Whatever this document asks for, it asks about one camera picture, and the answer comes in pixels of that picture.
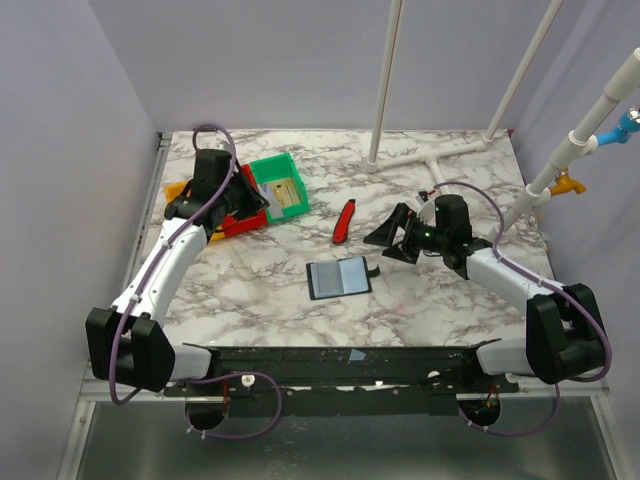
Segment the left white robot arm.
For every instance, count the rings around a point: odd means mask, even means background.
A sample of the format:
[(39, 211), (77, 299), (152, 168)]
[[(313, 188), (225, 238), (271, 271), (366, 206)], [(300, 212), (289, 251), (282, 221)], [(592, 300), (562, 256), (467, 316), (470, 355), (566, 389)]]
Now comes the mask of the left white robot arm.
[(222, 380), (212, 350), (175, 345), (163, 331), (168, 308), (189, 267), (217, 228), (268, 205), (232, 153), (202, 149), (185, 189), (165, 208), (161, 232), (143, 266), (111, 306), (94, 308), (86, 335), (95, 378), (159, 392), (187, 380), (201, 395)]

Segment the black leather card holder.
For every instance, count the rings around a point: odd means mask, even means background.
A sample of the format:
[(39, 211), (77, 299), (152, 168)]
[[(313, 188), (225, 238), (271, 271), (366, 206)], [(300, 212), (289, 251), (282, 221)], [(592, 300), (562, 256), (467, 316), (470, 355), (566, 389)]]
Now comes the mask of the black leather card holder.
[(370, 269), (364, 256), (306, 264), (311, 300), (367, 294), (371, 279), (380, 275), (380, 267)]

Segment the white vip card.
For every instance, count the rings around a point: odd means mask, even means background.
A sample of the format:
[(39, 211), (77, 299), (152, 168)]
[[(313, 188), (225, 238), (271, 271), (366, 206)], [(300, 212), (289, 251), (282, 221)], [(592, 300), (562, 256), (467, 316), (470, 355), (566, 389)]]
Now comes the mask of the white vip card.
[(268, 184), (261, 184), (259, 186), (262, 196), (268, 201), (267, 207), (268, 214), (271, 218), (283, 218), (282, 205), (280, 204), (275, 191)]

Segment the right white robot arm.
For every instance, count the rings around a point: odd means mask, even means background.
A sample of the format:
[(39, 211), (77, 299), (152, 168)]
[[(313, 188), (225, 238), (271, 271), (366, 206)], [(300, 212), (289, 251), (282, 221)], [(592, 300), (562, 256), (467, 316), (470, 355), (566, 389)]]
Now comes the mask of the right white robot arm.
[(520, 265), (508, 266), (489, 241), (474, 235), (468, 205), (459, 195), (436, 198), (432, 225), (399, 203), (364, 241), (382, 247), (383, 256), (409, 264), (423, 252), (433, 253), (461, 278), (524, 315), (524, 338), (484, 343), (461, 365), (461, 382), (471, 391), (483, 391), (496, 375), (507, 373), (546, 384), (576, 381), (611, 358), (593, 292), (583, 284), (566, 286)]

